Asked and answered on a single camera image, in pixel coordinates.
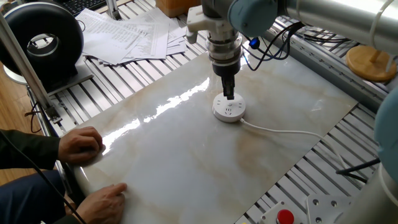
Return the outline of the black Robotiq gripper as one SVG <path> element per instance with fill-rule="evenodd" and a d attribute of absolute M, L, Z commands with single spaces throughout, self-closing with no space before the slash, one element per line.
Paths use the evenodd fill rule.
<path fill-rule="evenodd" d="M 235 81 L 234 77 L 229 77 L 237 74 L 240 71 L 241 64 L 239 61 L 232 63 L 231 65 L 221 64 L 216 65 L 213 64 L 213 71 L 216 75 L 221 78 L 222 86 L 223 86 L 223 96 L 228 98 L 229 100 L 234 99 L 234 87 Z"/>

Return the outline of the person's left hand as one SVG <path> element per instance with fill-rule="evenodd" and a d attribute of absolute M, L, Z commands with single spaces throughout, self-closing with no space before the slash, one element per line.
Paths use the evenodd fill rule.
<path fill-rule="evenodd" d="M 60 138 L 58 160 L 69 164 L 87 162 L 103 147 L 103 138 L 92 126 L 74 129 Z"/>

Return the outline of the person's right hand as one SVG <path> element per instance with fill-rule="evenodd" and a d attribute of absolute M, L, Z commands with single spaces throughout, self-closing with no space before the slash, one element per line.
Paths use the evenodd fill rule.
<path fill-rule="evenodd" d="M 126 189 L 125 183 L 103 187 L 89 194 L 77 208 L 77 213 L 88 224 L 118 224 L 123 216 L 125 203 L 123 192 Z"/>

